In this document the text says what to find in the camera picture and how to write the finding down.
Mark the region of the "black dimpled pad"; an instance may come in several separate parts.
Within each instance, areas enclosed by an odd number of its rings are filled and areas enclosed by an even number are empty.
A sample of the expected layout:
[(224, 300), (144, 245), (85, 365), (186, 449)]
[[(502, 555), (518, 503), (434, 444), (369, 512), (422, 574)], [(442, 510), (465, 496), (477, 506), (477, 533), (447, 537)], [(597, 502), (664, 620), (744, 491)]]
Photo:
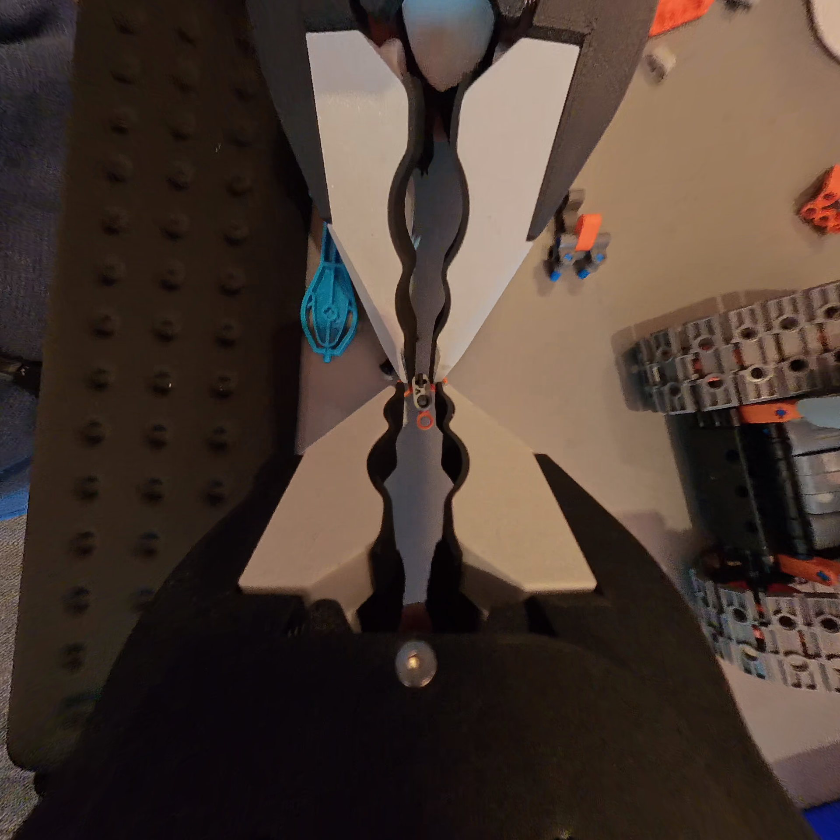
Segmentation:
[(85, 2), (7, 724), (47, 773), (141, 615), (293, 447), (306, 188), (245, 2)]

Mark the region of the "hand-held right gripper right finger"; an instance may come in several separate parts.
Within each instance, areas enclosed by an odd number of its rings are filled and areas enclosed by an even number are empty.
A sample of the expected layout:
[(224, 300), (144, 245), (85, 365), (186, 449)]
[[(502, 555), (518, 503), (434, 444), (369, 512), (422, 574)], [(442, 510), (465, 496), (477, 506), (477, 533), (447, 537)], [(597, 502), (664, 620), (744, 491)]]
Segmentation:
[(477, 629), (533, 597), (597, 582), (535, 452), (447, 384), (436, 384), (441, 465), (452, 481), (434, 550), (434, 627)]

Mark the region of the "small dark grey connector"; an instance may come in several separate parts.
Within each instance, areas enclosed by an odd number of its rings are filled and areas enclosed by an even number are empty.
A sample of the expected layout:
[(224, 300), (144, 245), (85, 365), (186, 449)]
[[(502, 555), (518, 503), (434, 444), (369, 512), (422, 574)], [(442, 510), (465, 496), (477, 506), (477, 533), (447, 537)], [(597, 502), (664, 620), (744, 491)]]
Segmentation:
[(610, 234), (599, 234), (592, 251), (582, 253), (575, 251), (575, 244), (573, 244), (571, 236), (554, 239), (547, 257), (548, 273), (552, 270), (560, 270), (563, 272), (562, 279), (572, 275), (579, 278), (575, 274), (576, 267), (588, 266), (591, 269), (591, 276), (600, 269), (606, 260), (606, 251), (611, 244), (611, 240)]

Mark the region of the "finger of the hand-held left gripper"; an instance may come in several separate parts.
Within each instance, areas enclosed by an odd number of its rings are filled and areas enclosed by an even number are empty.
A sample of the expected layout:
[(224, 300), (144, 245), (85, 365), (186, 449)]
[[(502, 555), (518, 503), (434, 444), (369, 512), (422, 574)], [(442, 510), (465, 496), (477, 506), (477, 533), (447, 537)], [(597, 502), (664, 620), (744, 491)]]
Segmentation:
[(436, 377), (468, 349), (531, 248), (529, 233), (580, 47), (522, 38), (466, 90), (455, 153), (468, 199), (446, 269)]
[(417, 262), (409, 185), (422, 150), (424, 98), (397, 38), (306, 36), (329, 197), (329, 230), (399, 378), (415, 374)]

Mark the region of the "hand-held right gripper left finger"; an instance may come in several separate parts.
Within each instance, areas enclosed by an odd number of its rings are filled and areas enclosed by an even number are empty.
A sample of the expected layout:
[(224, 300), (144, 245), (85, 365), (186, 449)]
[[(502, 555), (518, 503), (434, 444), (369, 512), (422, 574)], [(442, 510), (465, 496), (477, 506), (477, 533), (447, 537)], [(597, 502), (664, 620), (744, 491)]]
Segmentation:
[(306, 449), (239, 578), (243, 593), (335, 601), (363, 629), (399, 625), (404, 563), (385, 482), (403, 426), (404, 385), (390, 385)]

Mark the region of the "light blue brick separator tool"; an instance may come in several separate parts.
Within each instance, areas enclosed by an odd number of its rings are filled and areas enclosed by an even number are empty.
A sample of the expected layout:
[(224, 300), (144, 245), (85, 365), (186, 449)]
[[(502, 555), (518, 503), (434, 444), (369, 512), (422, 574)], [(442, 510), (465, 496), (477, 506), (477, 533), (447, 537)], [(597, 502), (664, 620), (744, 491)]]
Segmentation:
[(324, 363), (343, 355), (358, 328), (353, 282), (327, 224), (322, 226), (320, 261), (302, 299), (300, 321), (309, 347)]

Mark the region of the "white book stand base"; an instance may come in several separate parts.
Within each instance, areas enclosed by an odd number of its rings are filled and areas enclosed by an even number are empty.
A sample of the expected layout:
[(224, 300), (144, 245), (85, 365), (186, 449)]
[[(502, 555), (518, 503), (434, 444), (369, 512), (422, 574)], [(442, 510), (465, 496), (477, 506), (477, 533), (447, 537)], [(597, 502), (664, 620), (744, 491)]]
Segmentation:
[(806, 5), (816, 39), (839, 62), (839, 1), (807, 1)]

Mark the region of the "partly built toy robot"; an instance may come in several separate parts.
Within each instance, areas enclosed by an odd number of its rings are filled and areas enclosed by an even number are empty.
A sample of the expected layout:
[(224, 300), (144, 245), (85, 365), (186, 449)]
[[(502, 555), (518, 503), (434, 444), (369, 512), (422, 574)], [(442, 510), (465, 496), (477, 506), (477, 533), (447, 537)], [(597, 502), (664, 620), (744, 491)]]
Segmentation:
[(623, 368), (711, 542), (689, 575), (715, 654), (838, 696), (838, 281), (649, 332)]

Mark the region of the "orange wedge panel brick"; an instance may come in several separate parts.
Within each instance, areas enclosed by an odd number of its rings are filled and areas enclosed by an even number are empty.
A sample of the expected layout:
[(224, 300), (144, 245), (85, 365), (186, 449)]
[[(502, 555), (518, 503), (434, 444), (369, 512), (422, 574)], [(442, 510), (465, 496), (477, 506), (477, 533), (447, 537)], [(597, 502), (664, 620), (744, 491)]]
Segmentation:
[(839, 234), (839, 164), (826, 170), (818, 187), (801, 205), (798, 217), (822, 235)]

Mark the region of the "orange curved panel brick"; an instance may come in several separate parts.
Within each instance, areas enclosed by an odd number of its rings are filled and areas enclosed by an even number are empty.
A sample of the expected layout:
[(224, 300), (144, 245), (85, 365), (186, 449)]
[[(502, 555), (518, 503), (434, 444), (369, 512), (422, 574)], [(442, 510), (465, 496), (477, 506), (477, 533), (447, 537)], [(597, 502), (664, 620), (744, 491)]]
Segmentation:
[(705, 16), (714, 1), (659, 1), (648, 32), (650, 38), (693, 23)]

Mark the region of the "orange multi-hole connector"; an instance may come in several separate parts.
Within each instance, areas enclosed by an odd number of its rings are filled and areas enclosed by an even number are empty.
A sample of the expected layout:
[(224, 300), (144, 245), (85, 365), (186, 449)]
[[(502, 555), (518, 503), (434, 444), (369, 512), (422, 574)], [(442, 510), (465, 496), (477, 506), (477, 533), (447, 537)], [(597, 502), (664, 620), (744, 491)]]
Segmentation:
[[(395, 388), (400, 393), (400, 395), (402, 397), (404, 397), (405, 401), (410, 401), (414, 405), (414, 403), (413, 403), (413, 393), (412, 393), (412, 382), (413, 381), (405, 383), (403, 381), (397, 380), (395, 382)], [(437, 394), (437, 391), (438, 391), (439, 388), (441, 388), (441, 387), (443, 387), (447, 384), (448, 384), (448, 378), (447, 377), (443, 378), (440, 381), (434, 382), (435, 389), (436, 389), (434, 396), (436, 397), (436, 394)], [(417, 411), (417, 409), (415, 407), (414, 407), (414, 409), (415, 409), (415, 423), (416, 423), (416, 428), (417, 429), (419, 429), (421, 431), (424, 431), (424, 432), (427, 432), (427, 431), (429, 431), (429, 430), (431, 430), (435, 427), (437, 409), (434, 406), (427, 413), (420, 413), (420, 412)]]

